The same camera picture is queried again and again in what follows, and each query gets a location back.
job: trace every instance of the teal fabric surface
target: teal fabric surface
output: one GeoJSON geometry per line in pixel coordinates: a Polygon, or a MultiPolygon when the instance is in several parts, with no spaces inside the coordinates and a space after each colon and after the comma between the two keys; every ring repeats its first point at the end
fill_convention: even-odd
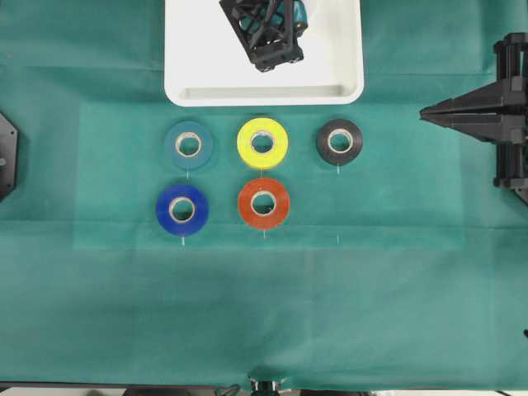
{"type": "Polygon", "coordinates": [[[357,103],[230,109],[168,102],[163,6],[0,3],[0,111],[22,134],[0,204],[0,381],[528,388],[528,210],[492,187],[493,146],[418,120],[494,79],[526,1],[364,1],[357,103]],[[257,115],[290,134],[266,175],[292,211],[266,238],[236,206],[258,177],[236,134],[257,115]],[[339,175],[314,140],[335,117],[365,135],[339,175]],[[180,120],[215,142],[189,175],[210,222],[185,247],[154,213],[186,179],[161,159],[180,120]]]}

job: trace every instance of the tape roll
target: tape roll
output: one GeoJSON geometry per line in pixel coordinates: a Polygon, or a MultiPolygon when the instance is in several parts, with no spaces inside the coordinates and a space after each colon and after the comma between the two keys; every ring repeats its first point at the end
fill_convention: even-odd
{"type": "Polygon", "coordinates": [[[165,136],[163,142],[165,156],[169,162],[184,170],[197,169],[209,161],[213,153],[213,138],[202,124],[194,121],[184,121],[174,125],[165,136]],[[198,143],[196,152],[186,154],[182,150],[185,139],[195,139],[198,143]]]}
{"type": "Polygon", "coordinates": [[[356,124],[349,120],[331,120],[317,135],[317,150],[327,163],[343,166],[352,162],[363,149],[363,134],[356,124]],[[348,140],[348,147],[344,150],[335,149],[332,139],[342,135],[348,140]]]}
{"type": "Polygon", "coordinates": [[[267,170],[279,165],[288,152],[288,134],[284,127],[270,118],[256,118],[246,123],[238,132],[237,147],[240,158],[253,169],[267,170]],[[271,149],[259,153],[253,147],[258,136],[271,139],[271,149]]]}
{"type": "Polygon", "coordinates": [[[172,235],[186,237],[200,231],[209,217],[209,205],[204,194],[193,186],[168,187],[158,198],[156,215],[159,225],[172,235]],[[180,220],[174,214],[176,205],[187,202],[191,205],[191,216],[180,220]]]}
{"type": "Polygon", "coordinates": [[[266,177],[256,179],[240,191],[238,212],[244,222],[255,229],[274,229],[284,223],[290,213],[290,195],[277,180],[266,177]],[[258,196],[265,194],[273,199],[274,206],[271,212],[260,214],[253,208],[253,203],[258,196]]]}

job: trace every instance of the black 3d printed part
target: black 3d printed part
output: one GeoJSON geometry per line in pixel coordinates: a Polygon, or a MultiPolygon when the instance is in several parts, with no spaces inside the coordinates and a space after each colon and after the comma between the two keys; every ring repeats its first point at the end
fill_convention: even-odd
{"type": "Polygon", "coordinates": [[[17,129],[0,114],[0,201],[15,189],[17,143],[17,129]]]}
{"type": "Polygon", "coordinates": [[[493,48],[497,81],[421,111],[422,120],[497,146],[496,187],[528,204],[528,34],[511,33],[493,48]]]}
{"type": "Polygon", "coordinates": [[[300,0],[221,0],[249,60],[261,72],[304,59],[297,39],[308,28],[300,0]]]}

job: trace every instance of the light blue tape roll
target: light blue tape roll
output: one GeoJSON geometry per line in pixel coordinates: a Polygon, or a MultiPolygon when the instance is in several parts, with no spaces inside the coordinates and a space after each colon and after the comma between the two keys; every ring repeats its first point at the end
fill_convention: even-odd
{"type": "Polygon", "coordinates": [[[183,170],[197,169],[209,161],[213,153],[213,138],[202,124],[194,121],[184,121],[174,125],[165,136],[163,142],[165,156],[174,167],[183,170]],[[185,155],[181,144],[185,139],[196,139],[198,150],[192,155],[185,155]]]}

